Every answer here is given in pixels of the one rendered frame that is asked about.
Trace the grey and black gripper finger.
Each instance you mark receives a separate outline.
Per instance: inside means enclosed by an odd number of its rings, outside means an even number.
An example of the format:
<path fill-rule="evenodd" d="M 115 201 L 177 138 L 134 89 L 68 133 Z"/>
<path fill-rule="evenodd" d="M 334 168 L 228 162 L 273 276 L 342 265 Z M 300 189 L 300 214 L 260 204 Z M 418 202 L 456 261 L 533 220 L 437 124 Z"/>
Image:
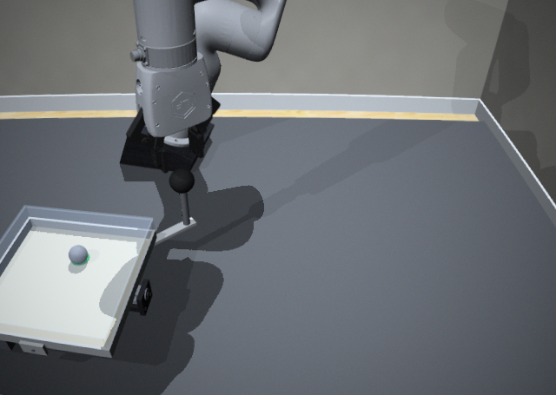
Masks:
<path fill-rule="evenodd" d="M 221 104 L 212 97 L 213 103 L 213 114 L 212 116 L 205 122 L 195 125 L 194 127 L 189 128 L 189 149 L 192 151 L 196 156 L 199 158 L 204 157 L 203 148 L 204 148 L 204 134 L 207 132 L 207 126 L 211 122 L 213 115 L 215 112 L 220 108 Z M 203 137 L 203 141 L 202 141 Z"/>
<path fill-rule="evenodd" d="M 133 142 L 142 144 L 143 146 L 151 149 L 152 161 L 154 165 L 161 169 L 164 174 L 169 171 L 167 151 L 162 148 L 164 143 L 164 138 L 154 138 L 152 135 L 141 134 L 142 129 L 145 126 L 145 121 L 143 117 L 142 107 L 136 115 L 136 118 L 131 123 L 126 136 Z M 153 149 L 153 150 L 152 150 Z"/>

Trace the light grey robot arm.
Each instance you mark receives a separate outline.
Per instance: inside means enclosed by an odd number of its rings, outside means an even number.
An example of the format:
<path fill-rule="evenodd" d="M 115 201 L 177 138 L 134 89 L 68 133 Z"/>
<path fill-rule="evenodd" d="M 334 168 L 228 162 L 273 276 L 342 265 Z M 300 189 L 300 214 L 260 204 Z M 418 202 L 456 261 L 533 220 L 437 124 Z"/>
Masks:
<path fill-rule="evenodd" d="M 203 55 L 211 94 L 221 72 L 217 50 L 260 62 L 270 53 L 287 0 L 133 0 L 137 49 L 132 62 L 176 68 Z M 196 32 L 195 32 L 196 29 Z"/>

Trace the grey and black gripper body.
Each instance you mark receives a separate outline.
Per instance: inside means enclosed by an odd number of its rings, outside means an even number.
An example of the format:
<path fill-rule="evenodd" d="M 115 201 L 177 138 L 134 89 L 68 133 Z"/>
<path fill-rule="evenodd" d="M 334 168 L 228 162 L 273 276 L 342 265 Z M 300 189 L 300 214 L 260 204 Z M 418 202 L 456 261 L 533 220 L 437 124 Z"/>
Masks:
<path fill-rule="evenodd" d="M 137 113 L 141 106 L 144 127 L 155 138 L 163 138 L 207 121 L 212 116 L 213 107 L 202 54 L 197 52 L 193 62 L 169 69 L 153 68 L 138 62 Z"/>

